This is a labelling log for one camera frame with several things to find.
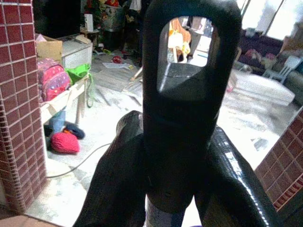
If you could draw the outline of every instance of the white table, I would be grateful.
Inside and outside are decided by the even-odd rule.
[[[44,127],[43,125],[50,120],[56,113],[61,111],[64,107],[70,106],[74,99],[78,99],[77,114],[76,114],[76,124],[79,125],[80,118],[83,118],[85,105],[86,105],[86,90],[87,90],[87,80],[88,75],[86,75],[81,80],[77,81],[68,90],[59,94],[56,98],[51,101],[42,103],[40,107],[41,112],[41,122],[42,122],[42,138],[44,144],[44,154],[45,154],[45,164],[47,165],[47,147],[45,141]]]

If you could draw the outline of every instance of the paper on floor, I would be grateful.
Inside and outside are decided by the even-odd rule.
[[[131,70],[133,69],[133,65],[131,64],[117,64],[117,63],[107,63],[107,62],[103,62],[102,63],[106,68],[108,69],[127,69],[127,70]]]

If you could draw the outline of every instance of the black metal tool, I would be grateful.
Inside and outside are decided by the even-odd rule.
[[[167,62],[167,24],[180,16],[206,17],[215,27],[203,68]],[[233,0],[152,1],[143,36],[144,130],[139,112],[120,120],[75,227],[141,227],[146,194],[157,212],[147,214],[147,226],[179,227],[193,196],[204,227],[280,226],[253,170],[216,127],[240,30]]]

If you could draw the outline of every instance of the white mattress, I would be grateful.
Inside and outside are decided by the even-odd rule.
[[[238,70],[232,70],[229,84],[234,92],[279,105],[289,105],[294,99],[294,93],[279,82]]]

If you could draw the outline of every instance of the green bag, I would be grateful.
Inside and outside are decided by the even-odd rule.
[[[87,102],[86,102],[89,108],[91,108],[94,104],[94,91],[93,91],[94,80],[93,80],[93,76],[89,73],[90,68],[91,68],[90,64],[82,64],[73,69],[64,69],[71,78],[71,85],[74,85],[78,80],[81,80],[87,74],[89,75],[90,84],[87,89]]]

